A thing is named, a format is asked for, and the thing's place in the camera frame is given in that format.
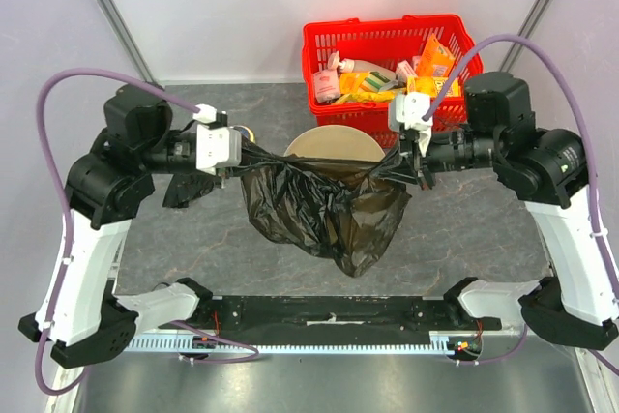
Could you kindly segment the black trash bag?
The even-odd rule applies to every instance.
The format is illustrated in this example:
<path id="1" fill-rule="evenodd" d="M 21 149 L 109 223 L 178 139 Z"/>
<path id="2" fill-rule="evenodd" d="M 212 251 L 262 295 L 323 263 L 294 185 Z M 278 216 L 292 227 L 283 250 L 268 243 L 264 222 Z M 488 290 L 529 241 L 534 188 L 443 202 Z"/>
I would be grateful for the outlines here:
<path id="1" fill-rule="evenodd" d="M 377 162 L 284 157 L 246 141 L 232 169 L 250 224 L 267 240 L 331 259 L 357 278 L 392 242 L 410 200 L 389 179 L 396 151 Z"/>
<path id="2" fill-rule="evenodd" d="M 162 202 L 163 208 L 185 209 L 212 191 L 215 182 L 205 173 L 174 174 Z"/>

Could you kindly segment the beige trash bin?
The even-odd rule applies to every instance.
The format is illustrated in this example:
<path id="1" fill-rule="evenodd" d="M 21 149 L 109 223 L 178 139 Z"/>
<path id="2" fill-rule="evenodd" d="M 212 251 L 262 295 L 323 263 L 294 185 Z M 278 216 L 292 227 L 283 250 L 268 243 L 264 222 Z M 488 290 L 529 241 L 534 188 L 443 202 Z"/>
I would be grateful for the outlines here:
<path id="1" fill-rule="evenodd" d="M 301 133 L 286 156 L 359 162 L 380 162 L 385 152 L 368 134 L 343 125 L 326 125 Z"/>

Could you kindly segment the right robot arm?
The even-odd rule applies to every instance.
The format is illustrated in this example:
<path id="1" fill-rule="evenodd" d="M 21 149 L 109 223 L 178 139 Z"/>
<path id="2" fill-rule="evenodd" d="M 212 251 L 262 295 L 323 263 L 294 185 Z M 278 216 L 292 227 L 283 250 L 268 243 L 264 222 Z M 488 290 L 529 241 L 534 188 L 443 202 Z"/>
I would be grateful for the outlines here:
<path id="1" fill-rule="evenodd" d="M 399 135 L 398 169 L 425 189 L 438 173 L 491 169 L 532 216 L 551 273 L 527 282 L 464 279 L 446 294 L 445 322 L 461 330 L 476 319 L 519 321 L 554 344 L 606 349 L 618 337 L 618 305 L 601 254 L 602 223 L 589 211 L 593 187 L 581 138 L 538 128 L 529 86 L 511 74 L 476 75 L 463 96 L 466 124 L 444 133 L 424 120 L 428 95 L 396 96 L 388 118 Z"/>

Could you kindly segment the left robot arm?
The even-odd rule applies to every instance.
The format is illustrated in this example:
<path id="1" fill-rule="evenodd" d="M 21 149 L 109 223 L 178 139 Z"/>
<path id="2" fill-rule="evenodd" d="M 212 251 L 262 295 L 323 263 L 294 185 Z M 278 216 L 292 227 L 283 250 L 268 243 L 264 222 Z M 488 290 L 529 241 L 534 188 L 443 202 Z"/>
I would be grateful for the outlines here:
<path id="1" fill-rule="evenodd" d="M 194 329 L 209 324 L 213 294 L 190 278 L 133 296 L 114 293 L 112 267 L 120 262 L 132 220 L 154 190 L 154 174 L 216 178 L 240 165 L 243 136 L 227 116 L 203 105 L 195 130 L 174 130 L 168 102 L 131 85 L 103 106 L 105 128 L 71 167 L 65 193 L 74 236 L 52 318 L 48 303 L 22 317 L 31 341 L 52 342 L 51 357 L 74 369 L 107 362 L 133 337 L 173 321 Z"/>

